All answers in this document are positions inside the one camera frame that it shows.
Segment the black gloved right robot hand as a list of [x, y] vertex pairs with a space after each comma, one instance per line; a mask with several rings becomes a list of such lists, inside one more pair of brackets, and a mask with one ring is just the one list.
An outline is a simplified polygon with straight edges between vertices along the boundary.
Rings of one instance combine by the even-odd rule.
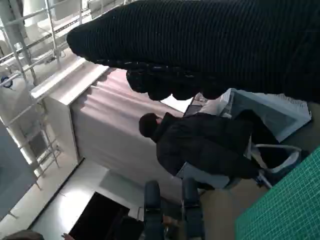
[[317, 0], [137, 0], [72, 29], [71, 51], [160, 101], [234, 88], [320, 101]]

